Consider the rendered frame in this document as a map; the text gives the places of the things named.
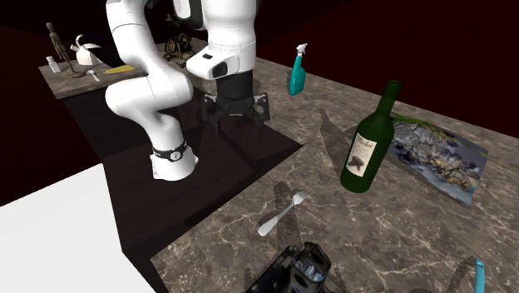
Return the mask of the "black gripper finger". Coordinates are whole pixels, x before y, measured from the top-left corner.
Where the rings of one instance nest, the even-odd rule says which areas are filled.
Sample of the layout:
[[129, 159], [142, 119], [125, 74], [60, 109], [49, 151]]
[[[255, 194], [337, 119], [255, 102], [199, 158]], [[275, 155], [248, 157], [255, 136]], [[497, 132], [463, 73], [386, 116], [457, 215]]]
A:
[[269, 99], [266, 93], [254, 96], [253, 104], [253, 121], [257, 127], [261, 127], [265, 122], [270, 120]]
[[201, 117], [204, 122], [212, 126], [215, 130], [215, 134], [219, 136], [221, 112], [218, 108], [215, 95], [205, 94], [203, 96], [201, 103]]

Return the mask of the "wooden mannequin figure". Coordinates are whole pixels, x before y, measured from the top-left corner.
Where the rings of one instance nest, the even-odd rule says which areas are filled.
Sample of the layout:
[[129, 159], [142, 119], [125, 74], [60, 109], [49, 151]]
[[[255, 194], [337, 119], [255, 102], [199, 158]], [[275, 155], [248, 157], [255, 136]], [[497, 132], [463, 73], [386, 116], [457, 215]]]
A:
[[75, 70], [74, 66], [72, 65], [72, 62], [67, 55], [67, 51], [65, 46], [62, 44], [62, 41], [59, 37], [59, 35], [55, 32], [54, 26], [51, 22], [46, 23], [46, 27], [48, 29], [49, 37], [52, 40], [53, 46], [55, 47], [55, 51], [60, 59], [65, 60], [67, 62], [67, 65], [70, 69], [70, 76], [72, 78], [80, 78], [84, 76], [84, 72], [78, 72]]

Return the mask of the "black kitchen appliance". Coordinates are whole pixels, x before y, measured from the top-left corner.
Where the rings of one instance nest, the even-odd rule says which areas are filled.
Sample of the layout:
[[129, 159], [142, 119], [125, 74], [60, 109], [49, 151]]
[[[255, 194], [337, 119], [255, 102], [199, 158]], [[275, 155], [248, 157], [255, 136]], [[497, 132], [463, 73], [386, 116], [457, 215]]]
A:
[[351, 293], [329, 277], [331, 262], [313, 242], [287, 246], [245, 293]]

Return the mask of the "teal spray bottle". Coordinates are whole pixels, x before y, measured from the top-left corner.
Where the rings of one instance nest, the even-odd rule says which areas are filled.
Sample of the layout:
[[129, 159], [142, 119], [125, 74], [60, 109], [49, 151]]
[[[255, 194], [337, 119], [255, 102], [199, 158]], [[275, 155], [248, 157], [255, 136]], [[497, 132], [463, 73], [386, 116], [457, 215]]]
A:
[[306, 43], [299, 44], [296, 47], [297, 56], [291, 70], [289, 79], [289, 94], [294, 96], [304, 90], [306, 71], [302, 68], [303, 55], [307, 47]]

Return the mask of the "silver fork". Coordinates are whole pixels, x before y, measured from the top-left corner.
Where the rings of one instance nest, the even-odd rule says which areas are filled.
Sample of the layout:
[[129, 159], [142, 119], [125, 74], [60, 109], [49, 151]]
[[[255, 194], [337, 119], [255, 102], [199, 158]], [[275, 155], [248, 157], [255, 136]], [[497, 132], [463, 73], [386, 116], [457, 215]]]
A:
[[291, 203], [287, 206], [283, 211], [281, 211], [278, 215], [266, 221], [262, 226], [260, 226], [257, 230], [260, 236], [268, 235], [271, 230], [278, 224], [278, 222], [294, 207], [302, 203], [309, 196], [308, 191], [299, 191], [292, 196]]

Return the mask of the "green wine bottle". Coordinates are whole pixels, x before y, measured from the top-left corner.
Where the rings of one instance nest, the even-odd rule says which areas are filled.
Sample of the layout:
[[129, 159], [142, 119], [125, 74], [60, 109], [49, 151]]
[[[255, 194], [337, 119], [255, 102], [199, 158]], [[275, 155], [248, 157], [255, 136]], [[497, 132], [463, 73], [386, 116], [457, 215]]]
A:
[[391, 111], [401, 86], [388, 81], [376, 110], [357, 125], [340, 176], [345, 189], [364, 193], [371, 186], [393, 140]]

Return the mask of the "dark robot stand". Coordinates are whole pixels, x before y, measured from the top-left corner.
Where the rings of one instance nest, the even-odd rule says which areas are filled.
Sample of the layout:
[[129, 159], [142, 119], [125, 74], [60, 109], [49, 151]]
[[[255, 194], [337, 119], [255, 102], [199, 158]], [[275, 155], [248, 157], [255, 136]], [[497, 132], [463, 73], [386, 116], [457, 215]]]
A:
[[240, 117], [223, 118], [215, 130], [201, 120], [203, 96], [197, 89], [190, 102], [165, 111], [199, 158], [180, 181], [154, 179], [149, 138], [109, 109], [104, 89], [64, 99], [104, 166], [122, 251], [155, 293], [169, 292], [154, 255], [302, 147]]

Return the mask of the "white kettle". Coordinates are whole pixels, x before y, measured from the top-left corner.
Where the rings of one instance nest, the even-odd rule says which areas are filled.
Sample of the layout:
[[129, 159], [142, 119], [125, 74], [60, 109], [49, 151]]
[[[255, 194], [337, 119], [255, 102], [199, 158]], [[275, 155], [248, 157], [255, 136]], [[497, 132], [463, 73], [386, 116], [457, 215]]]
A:
[[76, 44], [70, 46], [70, 49], [76, 53], [78, 64], [83, 66], [102, 64], [102, 61], [98, 57], [96, 57], [92, 52], [90, 52], [90, 49], [100, 48], [100, 46], [93, 43], [80, 44], [80, 40], [82, 37], [83, 35], [79, 34], [76, 37]]

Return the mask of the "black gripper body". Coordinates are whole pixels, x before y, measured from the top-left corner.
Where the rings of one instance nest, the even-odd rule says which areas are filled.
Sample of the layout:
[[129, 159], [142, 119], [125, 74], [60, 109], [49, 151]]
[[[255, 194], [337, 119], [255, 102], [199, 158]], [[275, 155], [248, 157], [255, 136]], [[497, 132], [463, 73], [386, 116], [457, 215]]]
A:
[[253, 72], [247, 71], [216, 80], [217, 97], [215, 115], [242, 114], [258, 116], [253, 94]]

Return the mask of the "landscape picture book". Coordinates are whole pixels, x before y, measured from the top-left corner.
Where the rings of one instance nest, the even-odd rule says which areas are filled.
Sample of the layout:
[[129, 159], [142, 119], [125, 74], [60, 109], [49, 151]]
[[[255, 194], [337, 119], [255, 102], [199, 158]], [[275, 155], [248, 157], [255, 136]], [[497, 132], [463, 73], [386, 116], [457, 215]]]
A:
[[391, 114], [394, 137], [387, 159], [454, 201], [470, 206], [488, 151], [417, 118]]

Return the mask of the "dark brass machine figure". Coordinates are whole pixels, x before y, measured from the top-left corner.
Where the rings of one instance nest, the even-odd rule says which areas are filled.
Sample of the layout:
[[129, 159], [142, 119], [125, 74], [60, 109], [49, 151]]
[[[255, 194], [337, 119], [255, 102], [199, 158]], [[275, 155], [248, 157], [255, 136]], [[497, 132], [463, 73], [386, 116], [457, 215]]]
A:
[[176, 15], [166, 14], [168, 40], [165, 43], [163, 58], [173, 61], [179, 67], [185, 67], [186, 62], [195, 52], [191, 36]]

